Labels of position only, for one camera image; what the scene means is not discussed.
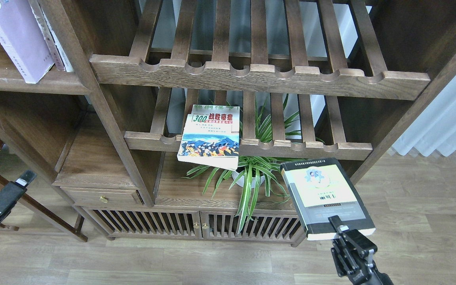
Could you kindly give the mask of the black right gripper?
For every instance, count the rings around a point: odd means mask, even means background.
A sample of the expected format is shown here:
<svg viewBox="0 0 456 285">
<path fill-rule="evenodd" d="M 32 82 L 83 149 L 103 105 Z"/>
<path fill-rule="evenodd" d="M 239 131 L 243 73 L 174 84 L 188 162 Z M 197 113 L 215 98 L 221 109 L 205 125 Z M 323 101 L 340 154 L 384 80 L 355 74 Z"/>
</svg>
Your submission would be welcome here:
<svg viewBox="0 0 456 285">
<path fill-rule="evenodd" d="M 360 231 L 349 227 L 338 215 L 328 218 L 338 238 L 331 248 L 337 275 L 347 276 L 353 285 L 392 285 L 387 274 L 382 274 L 373 260 L 378 247 Z"/>
</svg>

